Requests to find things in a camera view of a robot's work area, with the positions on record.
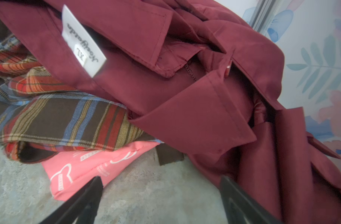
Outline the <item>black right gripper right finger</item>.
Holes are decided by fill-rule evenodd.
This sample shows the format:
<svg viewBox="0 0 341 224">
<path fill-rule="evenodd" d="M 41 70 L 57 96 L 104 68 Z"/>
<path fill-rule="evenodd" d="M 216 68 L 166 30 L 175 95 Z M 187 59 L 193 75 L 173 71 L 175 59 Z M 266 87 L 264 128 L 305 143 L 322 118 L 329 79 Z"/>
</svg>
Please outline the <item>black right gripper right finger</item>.
<svg viewBox="0 0 341 224">
<path fill-rule="evenodd" d="M 220 194 L 229 224 L 280 224 L 234 180 L 222 176 Z"/>
</svg>

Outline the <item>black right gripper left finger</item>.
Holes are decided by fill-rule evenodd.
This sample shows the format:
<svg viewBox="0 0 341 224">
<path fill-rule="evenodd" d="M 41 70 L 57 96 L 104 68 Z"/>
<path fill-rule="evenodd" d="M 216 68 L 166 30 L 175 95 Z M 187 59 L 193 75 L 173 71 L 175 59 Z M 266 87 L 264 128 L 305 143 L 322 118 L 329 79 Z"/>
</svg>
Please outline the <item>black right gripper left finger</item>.
<svg viewBox="0 0 341 224">
<path fill-rule="evenodd" d="M 93 224 L 102 192 L 101 178 L 96 176 L 40 224 Z"/>
</svg>

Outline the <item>pink printed cloth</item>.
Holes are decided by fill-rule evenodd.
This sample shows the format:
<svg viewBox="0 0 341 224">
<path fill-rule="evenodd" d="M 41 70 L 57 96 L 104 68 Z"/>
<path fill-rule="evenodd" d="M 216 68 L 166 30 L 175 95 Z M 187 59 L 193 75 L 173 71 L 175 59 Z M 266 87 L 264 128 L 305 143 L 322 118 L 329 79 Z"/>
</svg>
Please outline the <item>pink printed cloth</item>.
<svg viewBox="0 0 341 224">
<path fill-rule="evenodd" d="M 136 141 L 113 152 L 60 152 L 41 164 L 49 177 L 53 198 L 67 201 L 96 176 L 105 187 L 135 159 L 159 144 L 159 141 Z"/>
</svg>

